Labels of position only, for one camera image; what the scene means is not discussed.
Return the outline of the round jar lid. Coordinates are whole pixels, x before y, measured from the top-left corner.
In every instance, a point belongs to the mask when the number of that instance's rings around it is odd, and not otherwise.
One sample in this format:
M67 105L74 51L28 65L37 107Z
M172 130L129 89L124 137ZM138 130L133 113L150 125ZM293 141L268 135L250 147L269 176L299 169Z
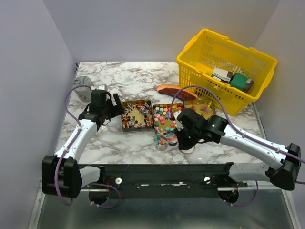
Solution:
M191 154L195 150L195 147L193 146L190 149L181 149L180 151L184 154Z

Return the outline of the tin of popsicle gummies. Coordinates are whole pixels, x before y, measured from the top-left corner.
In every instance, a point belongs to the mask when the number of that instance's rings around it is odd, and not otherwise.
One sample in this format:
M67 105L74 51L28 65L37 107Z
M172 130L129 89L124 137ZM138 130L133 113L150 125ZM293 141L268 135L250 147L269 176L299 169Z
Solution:
M216 115L216 110L212 100L189 100L184 101L184 108L191 108L199 115L208 120L211 116Z

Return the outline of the tin of lollipops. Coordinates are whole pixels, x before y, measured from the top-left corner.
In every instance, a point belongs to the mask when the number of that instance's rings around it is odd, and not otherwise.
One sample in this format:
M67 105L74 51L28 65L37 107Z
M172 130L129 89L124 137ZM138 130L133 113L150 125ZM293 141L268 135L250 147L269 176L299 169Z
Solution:
M152 103L150 100L122 102L121 115L123 132L152 130L154 127Z

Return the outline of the tin of star candies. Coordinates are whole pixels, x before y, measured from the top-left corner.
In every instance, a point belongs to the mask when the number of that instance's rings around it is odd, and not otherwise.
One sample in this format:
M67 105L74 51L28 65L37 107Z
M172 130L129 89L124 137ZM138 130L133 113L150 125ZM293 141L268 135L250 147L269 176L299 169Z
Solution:
M172 112L182 111L182 103L156 104L152 107L154 130L158 134L167 134L177 128L176 122L171 118Z

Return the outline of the metal candy scoop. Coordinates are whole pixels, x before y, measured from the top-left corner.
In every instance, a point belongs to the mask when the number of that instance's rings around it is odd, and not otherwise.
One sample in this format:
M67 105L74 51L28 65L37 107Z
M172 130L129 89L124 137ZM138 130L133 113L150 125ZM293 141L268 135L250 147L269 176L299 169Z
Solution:
M178 144L178 138L174 133L169 133L168 135L165 135L164 140L170 146L175 146Z

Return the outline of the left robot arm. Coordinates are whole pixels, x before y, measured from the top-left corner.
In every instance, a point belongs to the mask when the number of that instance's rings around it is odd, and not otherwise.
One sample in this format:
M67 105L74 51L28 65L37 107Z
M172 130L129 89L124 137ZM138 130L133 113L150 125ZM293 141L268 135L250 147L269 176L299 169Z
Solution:
M111 119L124 113L118 94L94 89L90 103L76 118L77 125L72 135L52 156L42 160L42 191L59 198L75 199L80 190L91 184L102 188L106 177L94 166L79 168L79 160L90 140Z

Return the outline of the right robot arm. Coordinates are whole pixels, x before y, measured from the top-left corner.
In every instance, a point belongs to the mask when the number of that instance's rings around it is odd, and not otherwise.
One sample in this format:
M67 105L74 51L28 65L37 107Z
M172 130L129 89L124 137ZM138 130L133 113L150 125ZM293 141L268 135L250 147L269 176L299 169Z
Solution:
M283 190L292 191L304 160L301 159L300 146L276 144L248 133L228 119L212 115L205 119L193 109L174 112L178 147L188 151L196 144L215 142L239 149L259 160L255 164L233 164L219 175L220 183L230 187L241 181L266 181Z

